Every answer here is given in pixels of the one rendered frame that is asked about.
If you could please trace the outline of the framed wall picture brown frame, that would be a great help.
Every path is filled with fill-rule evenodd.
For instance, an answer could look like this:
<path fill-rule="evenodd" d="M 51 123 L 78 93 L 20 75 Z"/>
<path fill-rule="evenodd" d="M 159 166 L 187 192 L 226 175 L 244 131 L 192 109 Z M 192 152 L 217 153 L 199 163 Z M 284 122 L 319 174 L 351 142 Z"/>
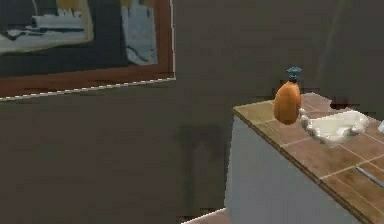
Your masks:
<path fill-rule="evenodd" d="M 172 80 L 172 0 L 0 0 L 0 102 Z"/>

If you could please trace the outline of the grey cabinet tiled brown top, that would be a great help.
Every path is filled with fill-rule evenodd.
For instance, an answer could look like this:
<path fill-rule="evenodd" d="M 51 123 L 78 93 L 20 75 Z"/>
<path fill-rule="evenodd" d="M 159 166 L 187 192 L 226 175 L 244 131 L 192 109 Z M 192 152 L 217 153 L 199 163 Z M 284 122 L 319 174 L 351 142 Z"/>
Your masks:
<path fill-rule="evenodd" d="M 384 133 L 329 148 L 299 124 L 273 117 L 270 101 L 236 106 L 224 205 L 232 224 L 384 224 Z"/>

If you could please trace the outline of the orange soap dispenser teal pump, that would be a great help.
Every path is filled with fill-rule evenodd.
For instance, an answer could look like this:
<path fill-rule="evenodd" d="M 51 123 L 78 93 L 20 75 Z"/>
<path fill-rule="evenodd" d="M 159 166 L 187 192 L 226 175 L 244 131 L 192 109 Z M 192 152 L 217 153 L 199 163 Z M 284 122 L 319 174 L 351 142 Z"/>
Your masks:
<path fill-rule="evenodd" d="M 301 108 L 301 92 L 298 86 L 298 74 L 301 71 L 297 66 L 286 70 L 288 80 L 278 89 L 273 101 L 274 117 L 284 125 L 295 123 Z"/>

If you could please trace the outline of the grey thin utensil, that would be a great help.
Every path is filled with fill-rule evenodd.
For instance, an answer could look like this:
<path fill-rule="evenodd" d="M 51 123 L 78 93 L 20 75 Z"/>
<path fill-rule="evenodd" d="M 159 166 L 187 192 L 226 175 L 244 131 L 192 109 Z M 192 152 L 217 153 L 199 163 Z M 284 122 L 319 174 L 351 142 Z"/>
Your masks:
<path fill-rule="evenodd" d="M 356 166 L 355 167 L 358 172 L 366 176 L 368 179 L 370 179 L 373 183 L 377 184 L 378 186 L 384 188 L 384 181 L 380 181 L 377 177 L 372 175 L 371 173 L 367 172 L 363 168 Z"/>

